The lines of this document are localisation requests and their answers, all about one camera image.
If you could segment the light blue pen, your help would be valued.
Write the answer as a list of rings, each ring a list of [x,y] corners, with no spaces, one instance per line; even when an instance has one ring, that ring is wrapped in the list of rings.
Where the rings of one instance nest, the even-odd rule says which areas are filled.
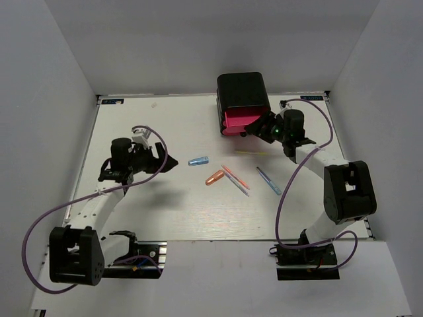
[[[269,187],[272,189],[272,191],[276,194],[276,195],[281,195],[282,192],[280,190],[280,188],[269,178],[269,176],[267,174],[265,174],[265,172],[260,168],[260,167],[256,167],[258,173],[260,174],[260,176],[263,178],[263,180],[269,185]]]

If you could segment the yellow pen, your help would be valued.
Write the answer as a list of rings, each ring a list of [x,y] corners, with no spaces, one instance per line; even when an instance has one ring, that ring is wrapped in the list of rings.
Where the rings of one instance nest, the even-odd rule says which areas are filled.
[[[269,155],[270,153],[262,152],[262,151],[235,151],[235,154],[238,155]]]

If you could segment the red clear pen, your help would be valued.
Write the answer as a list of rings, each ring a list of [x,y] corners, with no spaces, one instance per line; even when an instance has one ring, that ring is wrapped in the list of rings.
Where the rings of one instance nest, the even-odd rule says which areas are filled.
[[[232,176],[236,181],[238,181],[238,183],[240,183],[240,185],[242,185],[242,187],[244,187],[247,190],[250,190],[250,187],[247,185],[246,182],[244,182],[243,180],[241,180],[238,176],[236,176],[227,166],[225,165],[221,165],[221,167],[224,169],[224,171],[226,171],[230,176]]]

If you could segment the right corner label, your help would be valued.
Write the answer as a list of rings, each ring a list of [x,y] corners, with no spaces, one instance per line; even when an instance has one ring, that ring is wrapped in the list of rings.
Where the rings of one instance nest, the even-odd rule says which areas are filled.
[[[324,101],[324,97],[323,96],[319,96],[319,95],[301,95],[300,99],[302,100],[308,100],[308,101]]]

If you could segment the black drawer cabinet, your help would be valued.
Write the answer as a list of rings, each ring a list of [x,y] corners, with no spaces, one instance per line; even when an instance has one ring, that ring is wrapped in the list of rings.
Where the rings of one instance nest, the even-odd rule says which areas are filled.
[[[261,73],[226,73],[217,78],[217,113],[220,131],[221,128],[225,128],[226,110],[255,106],[271,110]]]

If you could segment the blue clear pen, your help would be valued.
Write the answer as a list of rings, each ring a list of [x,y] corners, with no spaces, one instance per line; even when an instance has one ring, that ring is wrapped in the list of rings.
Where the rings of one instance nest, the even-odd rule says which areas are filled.
[[[241,191],[243,192],[247,197],[249,196],[249,193],[247,191],[246,188],[244,188],[226,169],[226,167],[224,167],[223,165],[221,165],[224,174],[226,175],[226,177]]]

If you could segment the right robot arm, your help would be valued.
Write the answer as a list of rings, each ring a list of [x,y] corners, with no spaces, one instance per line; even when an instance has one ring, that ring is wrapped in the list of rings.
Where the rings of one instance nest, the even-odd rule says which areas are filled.
[[[345,235],[351,224],[376,212],[368,165],[362,160],[337,158],[325,151],[325,144],[317,145],[307,138],[302,111],[267,112],[245,131],[267,143],[280,142],[285,156],[297,164],[294,176],[305,167],[323,180],[323,213],[301,233],[297,244],[278,243],[282,248],[298,250],[304,262],[316,262],[323,254],[321,245],[330,244]]]

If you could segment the orange capsule eraser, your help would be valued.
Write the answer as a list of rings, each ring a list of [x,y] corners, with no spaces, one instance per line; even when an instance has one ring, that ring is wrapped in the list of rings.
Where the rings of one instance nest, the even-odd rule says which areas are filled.
[[[216,183],[218,180],[222,179],[225,176],[225,172],[222,169],[219,169],[217,172],[212,174],[206,181],[205,184],[210,186]]]

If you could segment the left corner label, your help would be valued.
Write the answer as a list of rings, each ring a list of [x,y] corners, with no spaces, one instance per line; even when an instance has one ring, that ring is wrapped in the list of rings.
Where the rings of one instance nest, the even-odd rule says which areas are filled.
[[[115,104],[123,104],[124,99],[123,98],[112,98],[112,99],[102,99],[101,104],[107,104],[107,105],[115,105]]]

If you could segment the corner label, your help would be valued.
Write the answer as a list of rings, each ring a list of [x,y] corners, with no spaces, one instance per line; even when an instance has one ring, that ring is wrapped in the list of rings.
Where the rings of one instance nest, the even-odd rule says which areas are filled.
[[[102,99],[101,104],[107,104],[107,105],[115,105],[115,104],[123,104],[124,99],[123,98],[112,98],[112,99]]]
[[[302,100],[308,100],[308,101],[324,101],[324,97],[323,96],[319,96],[319,95],[301,95],[300,99]]]

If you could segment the blue capsule eraser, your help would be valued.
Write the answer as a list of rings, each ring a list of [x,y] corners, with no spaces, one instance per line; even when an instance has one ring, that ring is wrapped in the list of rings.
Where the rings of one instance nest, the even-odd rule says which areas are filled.
[[[208,164],[208,163],[209,163],[208,157],[198,157],[198,158],[193,158],[189,160],[188,166],[199,166],[199,165]]]

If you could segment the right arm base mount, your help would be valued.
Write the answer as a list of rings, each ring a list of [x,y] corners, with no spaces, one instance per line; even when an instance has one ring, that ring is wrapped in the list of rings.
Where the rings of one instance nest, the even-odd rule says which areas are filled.
[[[338,261],[333,244],[304,249],[287,249],[275,244],[269,254],[276,258],[278,281],[339,280]]]

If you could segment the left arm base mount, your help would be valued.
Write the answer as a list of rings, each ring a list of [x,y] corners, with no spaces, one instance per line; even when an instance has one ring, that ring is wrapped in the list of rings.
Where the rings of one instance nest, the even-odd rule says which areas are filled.
[[[134,232],[118,230],[100,239],[108,279],[158,279],[165,268],[167,243],[140,241]]]

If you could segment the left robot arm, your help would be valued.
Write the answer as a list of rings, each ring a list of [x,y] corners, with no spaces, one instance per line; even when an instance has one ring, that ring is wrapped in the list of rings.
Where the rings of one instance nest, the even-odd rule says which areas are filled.
[[[140,172],[166,173],[178,165],[162,143],[154,154],[149,145],[129,138],[112,140],[110,158],[100,168],[97,191],[65,227],[54,228],[49,237],[50,279],[54,283],[98,285],[110,277],[115,265],[146,260],[137,245],[137,236],[128,230],[103,234],[102,230]]]

